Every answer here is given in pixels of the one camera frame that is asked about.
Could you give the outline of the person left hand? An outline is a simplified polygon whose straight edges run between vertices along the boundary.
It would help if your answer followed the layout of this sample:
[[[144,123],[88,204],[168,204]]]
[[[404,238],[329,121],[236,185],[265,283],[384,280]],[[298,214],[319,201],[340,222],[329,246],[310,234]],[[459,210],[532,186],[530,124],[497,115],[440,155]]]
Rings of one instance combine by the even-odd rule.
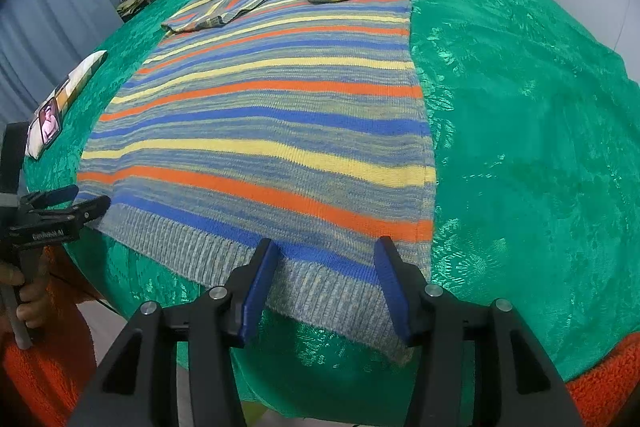
[[[49,261],[45,254],[38,257],[37,271],[30,283],[24,274],[12,265],[1,263],[1,283],[20,288],[21,304],[16,309],[16,317],[28,329],[38,329],[47,322],[51,299],[48,294]]]

